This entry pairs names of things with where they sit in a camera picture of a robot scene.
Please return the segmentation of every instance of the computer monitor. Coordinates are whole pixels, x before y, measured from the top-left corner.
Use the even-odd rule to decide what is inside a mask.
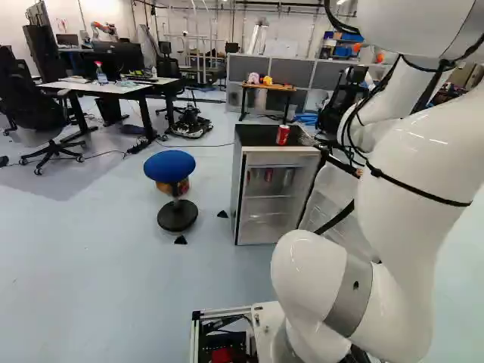
[[[76,47],[79,47],[79,38],[77,37],[77,34],[56,34],[55,38],[59,45],[75,45]]]
[[[98,53],[115,54],[121,73],[144,69],[143,53],[138,43],[93,42],[92,49]]]
[[[100,53],[100,52],[86,52],[82,53],[82,75],[87,79],[96,79],[96,70],[98,66],[96,61],[102,63],[102,70],[110,81],[117,81],[120,79],[119,64],[115,54]]]

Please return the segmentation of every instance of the office chair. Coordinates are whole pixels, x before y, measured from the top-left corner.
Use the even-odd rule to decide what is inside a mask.
[[[182,72],[180,71],[180,66],[178,65],[178,60],[175,58],[170,58],[167,54],[164,54],[163,58],[159,60],[157,66],[157,73],[159,77],[178,79],[183,78]],[[177,96],[185,93],[185,84],[183,82],[179,82],[179,85],[179,87],[172,90],[172,92]],[[193,90],[191,91],[191,95],[193,99],[195,99]],[[185,108],[173,106],[173,110],[178,113],[184,113]],[[154,112],[158,116],[160,113],[166,112],[166,108],[155,110]]]
[[[340,77],[331,99],[324,109],[318,111],[318,121],[316,128],[321,130],[319,136],[324,135],[327,142],[336,142],[336,134],[340,126],[341,118],[345,112],[357,101],[357,98],[366,97],[368,89],[360,84],[365,80],[368,67],[350,67],[347,72],[340,71]],[[341,83],[343,75],[346,73],[346,84]]]
[[[22,155],[19,164],[26,165],[28,159],[44,155],[34,170],[36,175],[41,175],[42,167],[54,155],[66,154],[76,158],[78,163],[84,162],[81,153],[68,148],[85,146],[85,141],[56,143],[53,140],[69,125],[63,107],[43,94],[31,79],[26,79],[21,73],[13,54],[6,47],[0,47],[0,98],[6,112],[17,125],[20,142],[27,147],[48,143],[47,147],[35,153]],[[58,95],[63,97],[67,93],[67,90],[61,90]]]

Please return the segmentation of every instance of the mini fridge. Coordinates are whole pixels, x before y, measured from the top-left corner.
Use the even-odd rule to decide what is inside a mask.
[[[235,126],[231,227],[237,245],[275,244],[302,218],[321,154],[299,126],[277,145],[278,127]]]

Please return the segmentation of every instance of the stool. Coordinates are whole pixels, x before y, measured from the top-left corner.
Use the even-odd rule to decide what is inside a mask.
[[[144,174],[153,179],[163,193],[175,198],[158,212],[158,225],[167,231],[184,231],[198,217],[198,208],[193,202],[179,199],[189,188],[188,176],[195,165],[195,159],[180,150],[162,151],[144,162]]]

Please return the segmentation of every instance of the chair backrest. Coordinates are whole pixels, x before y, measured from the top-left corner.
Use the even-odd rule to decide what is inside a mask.
[[[159,77],[166,78],[181,78],[182,72],[180,72],[180,66],[178,60],[170,57],[163,57],[160,59],[157,68]]]
[[[0,98],[15,123],[25,129],[51,131],[68,124],[64,110],[44,95],[6,47],[0,47]]]

